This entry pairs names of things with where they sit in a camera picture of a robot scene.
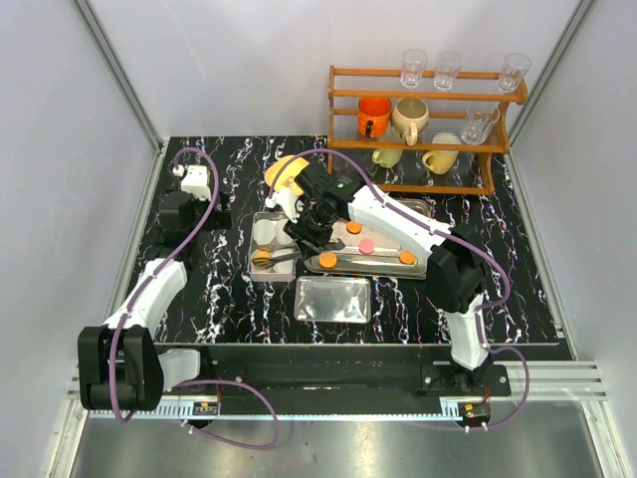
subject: mug handle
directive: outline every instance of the mug handle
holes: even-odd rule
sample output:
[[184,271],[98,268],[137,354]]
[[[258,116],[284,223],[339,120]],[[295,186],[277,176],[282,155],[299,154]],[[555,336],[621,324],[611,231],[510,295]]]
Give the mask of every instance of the mug handle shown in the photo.
[[436,151],[429,151],[424,156],[422,156],[422,163],[430,170],[434,170],[433,165],[429,164],[428,159],[436,155]]
[[415,122],[409,124],[409,130],[407,131],[407,144],[413,146],[418,140],[418,128]]

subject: cable connector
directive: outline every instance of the cable connector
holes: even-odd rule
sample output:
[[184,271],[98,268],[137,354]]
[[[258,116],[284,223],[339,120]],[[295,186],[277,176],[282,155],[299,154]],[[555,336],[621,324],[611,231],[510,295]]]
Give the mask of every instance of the cable connector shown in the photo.
[[186,173],[186,168],[183,167],[181,164],[175,166],[172,168],[172,174],[174,176],[177,177],[183,177],[183,175]]

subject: wooden shelf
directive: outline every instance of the wooden shelf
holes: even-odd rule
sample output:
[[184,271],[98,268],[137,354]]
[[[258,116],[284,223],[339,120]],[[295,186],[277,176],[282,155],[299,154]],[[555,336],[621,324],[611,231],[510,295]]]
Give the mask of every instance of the wooden shelf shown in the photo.
[[450,151],[468,151],[468,152],[507,152],[509,145],[507,142],[500,141],[502,135],[498,135],[497,129],[503,129],[504,124],[501,120],[494,126],[494,130],[483,144],[433,144],[431,142],[433,136],[438,132],[452,132],[460,137],[462,124],[465,120],[464,113],[452,112],[432,112],[429,116],[429,124],[420,138],[413,146],[408,146],[404,141],[381,141],[363,136],[358,132],[356,115],[358,110],[339,110],[334,109],[330,115],[329,122],[331,124],[331,145],[330,147],[343,148],[370,148],[378,149],[380,147],[395,147],[406,150],[428,151],[431,149],[450,150]]
[[[417,88],[406,90],[400,85],[400,70],[329,68],[327,96],[329,98],[329,124],[327,146],[332,148],[401,148],[405,150],[457,150],[477,153],[479,159],[481,186],[428,186],[423,184],[378,184],[385,191],[450,193],[450,194],[493,194],[493,178],[491,160],[494,153],[509,151],[509,135],[507,133],[507,109],[510,103],[522,105],[529,95],[524,81],[514,93],[503,93],[498,89],[497,72],[460,72],[454,81],[453,89],[440,92],[433,86],[434,72],[423,74],[423,80]],[[360,134],[357,129],[358,110],[352,108],[352,99],[364,97],[385,97],[393,100],[414,98],[429,101],[429,123],[420,135],[416,144],[409,146],[404,142],[381,141]],[[348,103],[348,108],[335,106],[335,101]],[[433,144],[433,136],[438,132],[452,132],[460,136],[465,119],[464,108],[458,105],[457,111],[436,111],[433,103],[444,102],[495,102],[500,110],[500,119],[494,126],[487,140],[478,145],[471,144]],[[332,170],[332,158],[329,158],[328,169]]]

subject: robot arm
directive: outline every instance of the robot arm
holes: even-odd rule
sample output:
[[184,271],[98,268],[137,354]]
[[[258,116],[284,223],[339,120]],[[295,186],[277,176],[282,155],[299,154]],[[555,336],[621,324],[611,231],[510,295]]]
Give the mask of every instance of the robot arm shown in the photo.
[[[149,251],[154,259],[146,263],[121,307],[100,327],[86,327],[78,337],[80,396],[84,408],[112,409],[108,352],[117,324],[125,315],[115,363],[115,391],[122,409],[153,410],[164,391],[199,374],[199,351],[170,350],[158,356],[153,344],[161,318],[185,286],[187,270],[196,262],[196,248],[192,244],[185,246],[175,259],[156,271],[163,258],[181,244],[201,220],[210,198],[209,171],[205,166],[195,165],[188,166],[180,190],[167,192],[159,201],[155,239],[158,245]],[[221,202],[221,211],[209,216],[203,226],[205,230],[229,227],[228,199],[224,194],[221,194]],[[138,297],[131,307],[133,296]]]
[[[476,309],[483,302],[484,261],[416,223],[425,223],[432,231],[443,231],[468,242],[474,242],[475,231],[467,225],[451,228],[449,224],[423,217],[387,194],[372,191],[357,177],[329,175],[318,162],[306,166],[295,182],[310,204],[302,212],[295,210],[289,216],[286,232],[297,240],[302,255],[307,258],[320,253],[329,242],[333,223],[340,218],[369,226],[403,245],[426,264],[425,292],[434,306],[445,312],[454,362],[466,371],[480,371],[489,356],[476,327]],[[381,196],[382,202],[375,194]],[[484,330],[482,312],[478,314]]]
[[[425,222],[432,231],[453,233],[449,224],[423,217],[387,194],[382,192],[380,194],[383,196],[384,204],[376,200],[368,186],[363,186],[348,205],[349,219],[369,226],[404,246],[421,262],[427,264],[428,283],[439,281],[439,284],[446,285],[446,290],[429,284],[426,289],[432,303],[445,311],[449,334],[452,338],[451,357],[457,364],[468,370],[479,367],[489,355],[480,344],[475,319],[476,308],[483,303],[483,293],[479,286],[484,277],[484,270],[480,265],[476,268],[475,264],[458,261],[460,258],[454,256],[455,244],[445,244],[447,242],[445,238],[425,231],[407,219],[405,215]],[[404,215],[398,214],[395,209],[400,209]],[[446,247],[451,247],[452,251],[448,251]],[[477,271],[480,279],[478,284],[471,282],[462,284],[462,269],[465,267],[471,267]],[[462,288],[467,286],[474,289],[466,291],[468,294],[465,294]],[[478,314],[481,317],[480,323],[484,337],[482,311]]]

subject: clear glass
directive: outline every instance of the clear glass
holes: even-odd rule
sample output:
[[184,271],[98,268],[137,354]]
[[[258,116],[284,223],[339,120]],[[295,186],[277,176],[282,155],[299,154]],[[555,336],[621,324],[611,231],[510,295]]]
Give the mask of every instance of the clear glass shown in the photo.
[[529,68],[531,60],[526,55],[511,53],[505,56],[505,63],[500,70],[498,87],[505,93],[513,93],[518,89]]
[[467,107],[467,117],[461,138],[466,144],[482,144],[489,137],[494,124],[500,119],[498,104],[475,102]]
[[407,50],[402,54],[400,84],[405,88],[416,88],[427,66],[429,57],[421,50]]
[[443,52],[436,58],[434,87],[443,92],[451,90],[462,68],[462,57],[456,52]]

